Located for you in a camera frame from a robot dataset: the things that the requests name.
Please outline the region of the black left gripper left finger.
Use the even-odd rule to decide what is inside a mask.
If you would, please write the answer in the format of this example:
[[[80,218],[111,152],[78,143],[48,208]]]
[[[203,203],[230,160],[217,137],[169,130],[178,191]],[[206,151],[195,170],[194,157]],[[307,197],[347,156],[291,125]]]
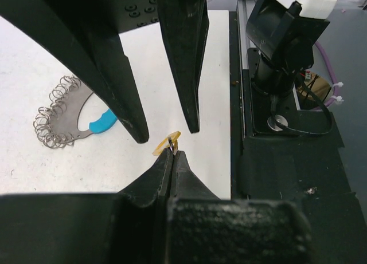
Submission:
[[[117,193],[1,196],[2,263],[164,263],[173,153]]]

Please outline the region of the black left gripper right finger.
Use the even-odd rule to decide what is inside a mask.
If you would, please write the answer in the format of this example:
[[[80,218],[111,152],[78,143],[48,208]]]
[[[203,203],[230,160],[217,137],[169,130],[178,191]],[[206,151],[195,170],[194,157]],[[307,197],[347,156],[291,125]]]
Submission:
[[[166,263],[314,263],[311,228],[280,200],[221,200],[174,157],[165,229]]]

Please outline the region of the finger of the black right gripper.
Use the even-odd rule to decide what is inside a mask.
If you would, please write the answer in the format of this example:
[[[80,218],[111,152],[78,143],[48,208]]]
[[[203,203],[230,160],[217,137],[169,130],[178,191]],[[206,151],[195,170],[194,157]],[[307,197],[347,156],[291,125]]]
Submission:
[[[101,0],[1,0],[1,16],[66,66],[139,144],[149,129],[118,32]]]
[[[207,0],[157,0],[170,69],[186,123],[200,131],[198,88],[209,31]]]

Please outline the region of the yellow tag key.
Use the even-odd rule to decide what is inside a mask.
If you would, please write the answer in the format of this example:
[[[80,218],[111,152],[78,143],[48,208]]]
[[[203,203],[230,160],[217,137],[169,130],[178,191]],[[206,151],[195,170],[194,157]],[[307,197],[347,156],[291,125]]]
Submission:
[[[168,148],[175,155],[178,152],[178,138],[180,137],[181,132],[175,131],[169,134],[166,138],[164,138],[160,144],[153,151],[154,156],[159,156],[164,149]]]

